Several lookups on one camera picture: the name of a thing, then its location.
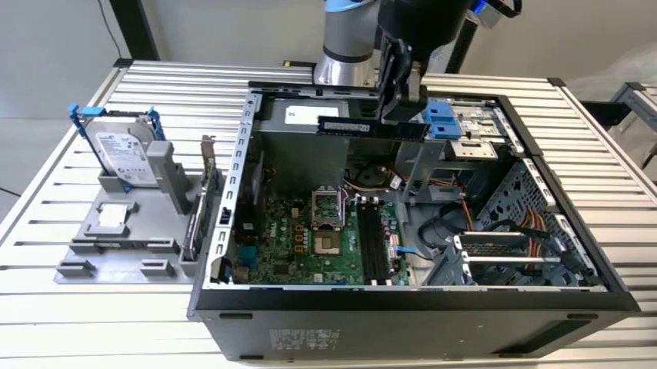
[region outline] aluminum extrusion table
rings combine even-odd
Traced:
[[[89,105],[156,106],[174,159],[198,170],[213,135],[226,168],[246,81],[309,83],[305,68],[134,61],[114,68]],[[540,78],[427,75],[432,91],[507,95],[643,313],[538,360],[495,366],[657,367],[657,194],[566,88]],[[242,367],[226,362],[184,313],[189,285],[62,284],[54,266],[89,210],[98,165],[70,128],[0,225],[0,367]],[[484,367],[489,361],[257,363],[266,367]]]

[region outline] green circuit board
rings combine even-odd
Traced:
[[[396,223],[391,204],[381,206],[379,213],[381,221],[387,224]],[[257,247],[257,263],[254,268],[249,269],[246,283],[363,284],[353,204],[345,204],[344,217],[344,227],[333,234],[333,240],[339,239],[339,245],[331,246],[333,252],[337,252],[339,248],[339,253],[319,254],[315,236],[320,238],[325,231],[313,231],[311,228],[311,199],[269,196],[264,210],[264,233]],[[389,232],[400,237],[396,225],[392,228],[395,229]],[[387,249],[388,241],[380,247]],[[395,285],[408,285],[403,258],[399,259],[399,265],[397,273],[391,275],[389,280]]]

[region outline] blue plastic clip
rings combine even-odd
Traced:
[[[363,6],[367,3],[369,2],[363,0],[325,0],[324,12],[327,13],[345,12],[347,10],[357,8],[359,6]]]
[[[415,254],[417,252],[416,248],[408,248],[405,246],[393,246],[392,248],[393,248],[393,251],[408,252],[411,254]]]
[[[108,172],[106,168],[104,167],[102,161],[100,160],[98,153],[94,150],[93,144],[90,143],[90,140],[86,137],[86,130],[83,129],[83,124],[79,121],[79,115],[77,114],[77,109],[78,108],[79,107],[77,106],[77,104],[70,104],[69,105],[69,118],[70,118],[70,121],[73,122],[74,128],[77,129],[77,133],[79,134],[79,137],[83,138],[86,140],[86,143],[89,144],[90,152],[93,153],[94,158],[98,161],[100,167],[102,168],[102,174],[104,175],[109,175],[109,172]]]
[[[421,118],[431,125],[428,135],[432,138],[448,140],[460,138],[463,133],[448,102],[435,98],[428,99],[427,108],[421,111]]]
[[[152,106],[145,114],[150,118],[150,122],[153,123],[154,139],[157,141],[165,141],[166,138],[164,137],[164,131],[161,129],[160,114],[154,111]]]
[[[79,109],[78,114],[82,117],[101,117],[102,115],[106,114],[106,110],[101,106],[85,106],[83,108]]]
[[[487,3],[484,2],[484,0],[479,0],[477,4],[473,6],[472,13],[479,14],[485,5]]]

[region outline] open computer tower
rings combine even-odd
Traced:
[[[249,83],[189,303],[238,359],[538,357],[636,311],[504,96]]]

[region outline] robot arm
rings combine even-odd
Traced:
[[[324,52],[313,81],[372,86],[369,59],[377,27],[376,119],[392,125],[408,121],[427,103],[419,82],[431,52],[453,40],[464,17],[489,28],[501,16],[512,18],[520,10],[521,0],[512,0],[512,8],[504,0],[325,0]]]
[[[435,48],[459,31],[471,0],[381,0],[379,109],[383,124],[408,121],[424,108],[427,90],[419,83]]]

